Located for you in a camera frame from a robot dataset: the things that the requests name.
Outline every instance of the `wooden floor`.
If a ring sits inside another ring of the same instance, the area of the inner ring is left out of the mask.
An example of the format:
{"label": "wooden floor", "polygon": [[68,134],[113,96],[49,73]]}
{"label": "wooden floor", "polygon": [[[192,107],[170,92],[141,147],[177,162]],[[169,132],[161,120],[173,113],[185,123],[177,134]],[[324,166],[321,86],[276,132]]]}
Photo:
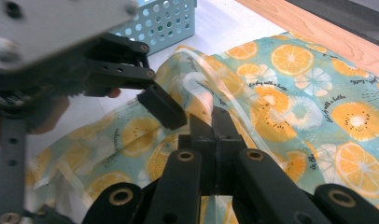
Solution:
{"label": "wooden floor", "polygon": [[285,30],[310,38],[337,52],[357,67],[379,75],[379,46],[285,0],[236,0]]}

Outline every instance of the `cloth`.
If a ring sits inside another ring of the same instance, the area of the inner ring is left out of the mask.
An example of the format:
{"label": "cloth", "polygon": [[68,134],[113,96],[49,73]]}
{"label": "cloth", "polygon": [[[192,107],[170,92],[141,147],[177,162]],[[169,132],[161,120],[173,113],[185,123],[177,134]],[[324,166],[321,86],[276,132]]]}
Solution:
{"label": "cloth", "polygon": [[[213,56],[179,47],[156,81],[211,124],[214,106],[230,112],[247,146],[269,153],[301,188],[349,187],[379,207],[379,76],[294,33],[258,39]],[[39,154],[27,171],[35,210],[54,204],[66,178],[90,206],[108,186],[140,187],[161,176],[180,134],[135,99]],[[201,223],[236,223],[230,197],[205,197]]]}

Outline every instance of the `basket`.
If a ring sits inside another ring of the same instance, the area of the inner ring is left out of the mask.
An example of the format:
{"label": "basket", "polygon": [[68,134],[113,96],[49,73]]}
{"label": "basket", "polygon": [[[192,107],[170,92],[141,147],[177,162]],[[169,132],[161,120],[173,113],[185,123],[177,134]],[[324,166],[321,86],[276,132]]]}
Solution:
{"label": "basket", "polygon": [[149,54],[195,34],[197,0],[138,0],[133,21],[111,33],[149,45]]}

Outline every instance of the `white table surface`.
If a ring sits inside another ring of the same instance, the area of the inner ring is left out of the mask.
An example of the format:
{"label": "white table surface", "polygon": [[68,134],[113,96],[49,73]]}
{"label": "white table surface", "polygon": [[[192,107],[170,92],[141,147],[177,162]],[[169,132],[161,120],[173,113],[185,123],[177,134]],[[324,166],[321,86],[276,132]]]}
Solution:
{"label": "white table surface", "polygon": [[[167,49],[151,55],[148,60],[152,69],[169,57],[178,45],[187,45],[206,54],[214,54],[244,44],[245,42],[285,32],[260,15],[233,0],[198,0],[195,9],[195,35]],[[27,158],[32,158],[43,148],[90,122],[100,119],[105,113],[133,99],[138,91],[123,90],[116,99],[78,96],[70,99],[70,106],[54,130],[40,135],[29,135]],[[65,181],[60,187],[57,209],[80,223],[87,207]]]}

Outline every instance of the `fabric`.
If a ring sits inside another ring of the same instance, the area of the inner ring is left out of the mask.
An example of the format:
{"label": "fabric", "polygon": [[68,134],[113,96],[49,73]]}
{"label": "fabric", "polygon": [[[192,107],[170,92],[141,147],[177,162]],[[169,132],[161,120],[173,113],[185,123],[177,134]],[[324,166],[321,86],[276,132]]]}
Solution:
{"label": "fabric", "polygon": [[[262,38],[209,56],[178,48],[156,81],[211,124],[230,112],[247,146],[268,152],[302,189],[349,187],[379,207],[379,77],[294,33]],[[117,182],[158,178],[180,134],[164,129],[135,99],[79,128],[30,164],[30,206],[54,204],[65,177],[90,206]],[[236,223],[230,197],[203,198],[202,223]]]}

